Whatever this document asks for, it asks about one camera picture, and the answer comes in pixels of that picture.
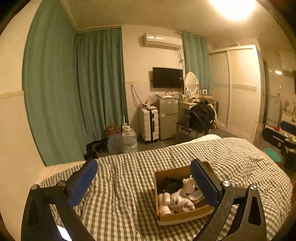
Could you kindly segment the blue floral tissue pack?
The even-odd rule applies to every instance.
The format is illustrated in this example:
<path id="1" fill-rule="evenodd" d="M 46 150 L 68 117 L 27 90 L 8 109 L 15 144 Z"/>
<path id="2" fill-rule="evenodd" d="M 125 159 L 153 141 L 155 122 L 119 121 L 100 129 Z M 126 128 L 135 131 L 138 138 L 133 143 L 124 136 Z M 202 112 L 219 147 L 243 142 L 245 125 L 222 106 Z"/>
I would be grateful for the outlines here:
<path id="1" fill-rule="evenodd" d="M 187 198 L 194 204 L 198 204 L 205 199 L 200 189 L 187 195 Z"/>

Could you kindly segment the white towel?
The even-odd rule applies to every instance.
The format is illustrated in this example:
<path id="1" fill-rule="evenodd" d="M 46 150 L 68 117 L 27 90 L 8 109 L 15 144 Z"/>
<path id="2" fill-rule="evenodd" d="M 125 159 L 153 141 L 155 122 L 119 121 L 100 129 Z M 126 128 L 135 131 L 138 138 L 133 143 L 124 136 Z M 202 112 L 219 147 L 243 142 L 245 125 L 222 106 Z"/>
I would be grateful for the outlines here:
<path id="1" fill-rule="evenodd" d="M 171 195 L 168 192 L 158 195 L 159 214 L 160 216 L 171 215 L 173 212 L 170 208 Z"/>

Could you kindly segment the teal slipper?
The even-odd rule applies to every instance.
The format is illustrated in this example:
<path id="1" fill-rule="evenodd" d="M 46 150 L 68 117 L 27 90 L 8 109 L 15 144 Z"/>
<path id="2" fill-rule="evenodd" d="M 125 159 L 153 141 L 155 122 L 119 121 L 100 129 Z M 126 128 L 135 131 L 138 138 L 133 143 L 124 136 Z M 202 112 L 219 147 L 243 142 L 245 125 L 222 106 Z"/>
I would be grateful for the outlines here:
<path id="1" fill-rule="evenodd" d="M 276 153 L 272 148 L 265 148 L 264 152 L 269 156 L 274 162 L 280 163 L 282 161 L 280 155 Z"/>

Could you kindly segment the white wardrobe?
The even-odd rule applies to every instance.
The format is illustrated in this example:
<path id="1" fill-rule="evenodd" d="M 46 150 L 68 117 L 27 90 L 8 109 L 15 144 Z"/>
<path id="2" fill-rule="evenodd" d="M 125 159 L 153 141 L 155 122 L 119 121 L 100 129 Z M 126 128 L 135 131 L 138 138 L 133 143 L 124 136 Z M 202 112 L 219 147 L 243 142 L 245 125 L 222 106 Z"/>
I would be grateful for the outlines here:
<path id="1" fill-rule="evenodd" d="M 255 45 L 219 49 L 209 54 L 211 90 L 219 103 L 218 128 L 250 142 L 260 120 L 263 60 Z"/>

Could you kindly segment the white crumpled socks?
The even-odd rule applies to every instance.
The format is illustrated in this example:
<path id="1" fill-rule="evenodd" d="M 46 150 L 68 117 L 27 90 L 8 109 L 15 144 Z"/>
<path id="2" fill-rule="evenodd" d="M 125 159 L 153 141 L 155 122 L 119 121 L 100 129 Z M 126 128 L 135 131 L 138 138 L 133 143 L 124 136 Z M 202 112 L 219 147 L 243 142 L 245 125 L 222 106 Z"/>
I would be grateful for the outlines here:
<path id="1" fill-rule="evenodd" d="M 171 194 L 170 208 L 177 213 L 190 212 L 195 210 L 195 205 L 181 188 L 177 192 Z"/>

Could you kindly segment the chair with black clothes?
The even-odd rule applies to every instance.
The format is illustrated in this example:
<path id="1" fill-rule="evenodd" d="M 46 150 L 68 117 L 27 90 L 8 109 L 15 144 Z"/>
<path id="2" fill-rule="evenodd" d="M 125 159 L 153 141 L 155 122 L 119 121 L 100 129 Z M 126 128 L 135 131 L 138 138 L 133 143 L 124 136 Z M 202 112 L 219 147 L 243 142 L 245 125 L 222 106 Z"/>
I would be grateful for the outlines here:
<path id="1" fill-rule="evenodd" d="M 202 100 L 178 119 L 177 125 L 185 132 L 195 131 L 207 135 L 212 128 L 217 126 L 218 116 L 216 109 L 208 100 Z"/>

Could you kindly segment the brown cardboard box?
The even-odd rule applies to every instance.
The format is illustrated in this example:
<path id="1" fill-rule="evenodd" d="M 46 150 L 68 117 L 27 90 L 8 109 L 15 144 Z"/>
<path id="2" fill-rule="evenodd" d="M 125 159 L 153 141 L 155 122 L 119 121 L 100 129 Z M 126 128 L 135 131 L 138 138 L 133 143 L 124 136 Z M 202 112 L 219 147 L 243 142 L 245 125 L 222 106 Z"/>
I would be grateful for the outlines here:
<path id="1" fill-rule="evenodd" d="M 158 225 L 177 225 L 180 223 L 203 218 L 213 212 L 214 208 L 209 206 L 204 199 L 203 201 L 195 205 L 195 210 L 193 211 L 177 213 L 171 209 L 173 212 L 171 215 L 160 216 L 158 195 L 160 193 L 164 193 L 163 188 L 165 179 L 171 178 L 182 182 L 183 179 L 188 178 L 190 175 L 192 175 L 190 166 L 158 171 L 154 173 L 154 195 Z M 195 191 L 198 190 L 200 187 L 201 185 L 195 182 Z"/>

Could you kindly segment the grey checkered bed quilt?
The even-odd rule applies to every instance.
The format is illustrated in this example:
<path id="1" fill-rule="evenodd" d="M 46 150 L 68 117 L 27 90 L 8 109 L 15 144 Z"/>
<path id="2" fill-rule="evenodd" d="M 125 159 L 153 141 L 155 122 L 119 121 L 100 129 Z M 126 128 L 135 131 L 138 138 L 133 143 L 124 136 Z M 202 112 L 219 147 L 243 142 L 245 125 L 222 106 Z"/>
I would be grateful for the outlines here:
<path id="1" fill-rule="evenodd" d="M 188 166 L 196 158 L 235 187 L 257 186 L 271 240 L 290 212 L 292 183 L 269 156 L 242 138 L 99 158 L 97 174 L 75 212 L 95 240 L 192 240 L 207 218 L 158 225 L 154 173 Z"/>

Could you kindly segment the white dressing table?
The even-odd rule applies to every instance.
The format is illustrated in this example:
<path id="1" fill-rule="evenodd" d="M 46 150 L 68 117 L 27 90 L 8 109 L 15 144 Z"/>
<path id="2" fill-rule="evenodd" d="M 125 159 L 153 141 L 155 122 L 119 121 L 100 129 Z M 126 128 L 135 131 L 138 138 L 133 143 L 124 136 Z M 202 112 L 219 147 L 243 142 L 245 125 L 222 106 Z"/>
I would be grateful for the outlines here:
<path id="1" fill-rule="evenodd" d="M 186 111 L 191 109 L 193 106 L 197 105 L 197 103 L 194 102 L 178 102 L 178 115 L 179 117 L 182 117 Z"/>

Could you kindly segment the white oval mirror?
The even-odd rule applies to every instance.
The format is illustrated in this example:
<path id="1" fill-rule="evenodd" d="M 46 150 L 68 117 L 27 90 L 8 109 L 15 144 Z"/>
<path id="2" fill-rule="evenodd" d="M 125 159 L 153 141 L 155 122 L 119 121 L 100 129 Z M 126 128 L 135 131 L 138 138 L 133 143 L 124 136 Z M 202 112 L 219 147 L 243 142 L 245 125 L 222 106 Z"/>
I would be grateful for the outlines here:
<path id="1" fill-rule="evenodd" d="M 193 72 L 189 72 L 185 78 L 185 88 L 187 91 L 191 91 L 192 95 L 199 94 L 199 80 Z"/>

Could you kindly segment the clear water jug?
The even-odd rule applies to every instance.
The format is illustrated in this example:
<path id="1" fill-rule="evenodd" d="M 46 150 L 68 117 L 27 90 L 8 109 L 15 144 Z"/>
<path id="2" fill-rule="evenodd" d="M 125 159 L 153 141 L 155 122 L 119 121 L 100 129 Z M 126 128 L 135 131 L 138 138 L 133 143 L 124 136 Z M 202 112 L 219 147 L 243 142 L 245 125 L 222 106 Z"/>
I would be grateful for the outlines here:
<path id="1" fill-rule="evenodd" d="M 122 143 L 123 153 L 137 152 L 137 134 L 133 128 L 128 125 L 122 127 Z"/>
<path id="2" fill-rule="evenodd" d="M 107 140 L 109 154 L 118 155 L 122 153 L 122 136 L 119 133 L 110 135 Z"/>

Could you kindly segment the silver mini fridge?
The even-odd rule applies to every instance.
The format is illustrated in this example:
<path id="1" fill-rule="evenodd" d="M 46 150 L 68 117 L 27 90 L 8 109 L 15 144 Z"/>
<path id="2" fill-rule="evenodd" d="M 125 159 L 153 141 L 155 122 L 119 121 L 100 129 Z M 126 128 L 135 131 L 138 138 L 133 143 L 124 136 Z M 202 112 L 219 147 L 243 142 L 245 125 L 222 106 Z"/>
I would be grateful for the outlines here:
<path id="1" fill-rule="evenodd" d="M 178 100 L 175 98 L 159 98 L 157 100 L 159 114 L 159 138 L 166 140 L 175 137 L 178 121 Z"/>

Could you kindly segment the small green curtain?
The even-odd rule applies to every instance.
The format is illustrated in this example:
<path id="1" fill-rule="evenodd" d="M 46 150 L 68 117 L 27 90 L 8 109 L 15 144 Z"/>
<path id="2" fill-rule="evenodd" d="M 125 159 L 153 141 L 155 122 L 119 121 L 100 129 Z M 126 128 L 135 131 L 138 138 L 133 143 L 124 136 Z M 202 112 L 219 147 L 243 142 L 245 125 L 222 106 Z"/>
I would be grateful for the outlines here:
<path id="1" fill-rule="evenodd" d="M 186 73 L 192 72 L 199 80 L 201 90 L 212 93 L 212 79 L 207 38 L 182 32 Z"/>

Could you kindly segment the brown patterned bag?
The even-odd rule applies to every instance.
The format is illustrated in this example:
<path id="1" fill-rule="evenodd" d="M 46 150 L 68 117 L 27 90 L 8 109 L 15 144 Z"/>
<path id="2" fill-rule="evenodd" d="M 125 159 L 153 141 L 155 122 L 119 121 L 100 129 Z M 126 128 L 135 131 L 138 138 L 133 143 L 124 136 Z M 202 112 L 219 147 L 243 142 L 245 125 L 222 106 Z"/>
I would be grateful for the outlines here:
<path id="1" fill-rule="evenodd" d="M 106 128 L 105 133 L 106 133 L 106 136 L 109 137 L 111 135 L 121 134 L 121 130 L 116 125 L 110 125 Z"/>

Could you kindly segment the white suitcase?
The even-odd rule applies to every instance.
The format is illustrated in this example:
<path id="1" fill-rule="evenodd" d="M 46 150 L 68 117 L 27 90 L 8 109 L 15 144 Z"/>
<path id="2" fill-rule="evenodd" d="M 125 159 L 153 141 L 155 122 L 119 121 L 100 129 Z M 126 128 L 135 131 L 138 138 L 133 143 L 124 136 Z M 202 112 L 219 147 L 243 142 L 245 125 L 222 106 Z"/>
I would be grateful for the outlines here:
<path id="1" fill-rule="evenodd" d="M 155 106 L 138 109 L 140 135 L 145 142 L 155 142 L 159 139 L 159 115 Z"/>

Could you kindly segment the large green curtain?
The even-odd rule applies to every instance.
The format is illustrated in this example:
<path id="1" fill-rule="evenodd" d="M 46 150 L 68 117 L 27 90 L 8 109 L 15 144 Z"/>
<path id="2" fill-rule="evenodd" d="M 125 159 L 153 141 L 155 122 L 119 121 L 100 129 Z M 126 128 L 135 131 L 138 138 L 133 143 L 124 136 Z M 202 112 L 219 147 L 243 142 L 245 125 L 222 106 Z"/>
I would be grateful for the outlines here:
<path id="1" fill-rule="evenodd" d="M 42 1 L 27 37 L 22 84 L 43 163 L 81 161 L 87 144 L 128 121 L 122 29 L 79 33 L 60 1 Z"/>

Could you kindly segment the white air conditioner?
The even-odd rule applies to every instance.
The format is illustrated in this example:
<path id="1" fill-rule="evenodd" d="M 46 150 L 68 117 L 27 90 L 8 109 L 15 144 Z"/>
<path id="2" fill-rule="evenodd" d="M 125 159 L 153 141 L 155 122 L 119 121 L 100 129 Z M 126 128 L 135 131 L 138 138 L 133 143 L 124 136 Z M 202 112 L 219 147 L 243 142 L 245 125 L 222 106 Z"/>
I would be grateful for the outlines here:
<path id="1" fill-rule="evenodd" d="M 182 39 L 170 36 L 145 33 L 143 35 L 143 40 L 144 45 L 147 47 L 159 47 L 178 50 L 181 49 L 183 46 Z"/>

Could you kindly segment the black wall television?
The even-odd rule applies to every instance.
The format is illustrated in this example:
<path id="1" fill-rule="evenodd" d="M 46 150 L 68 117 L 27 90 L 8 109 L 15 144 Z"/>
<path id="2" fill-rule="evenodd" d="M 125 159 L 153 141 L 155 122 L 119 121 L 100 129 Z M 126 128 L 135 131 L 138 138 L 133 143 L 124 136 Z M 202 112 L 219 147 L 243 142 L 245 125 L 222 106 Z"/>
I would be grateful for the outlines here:
<path id="1" fill-rule="evenodd" d="M 173 68 L 152 68 L 154 88 L 181 88 L 183 85 L 183 70 Z"/>

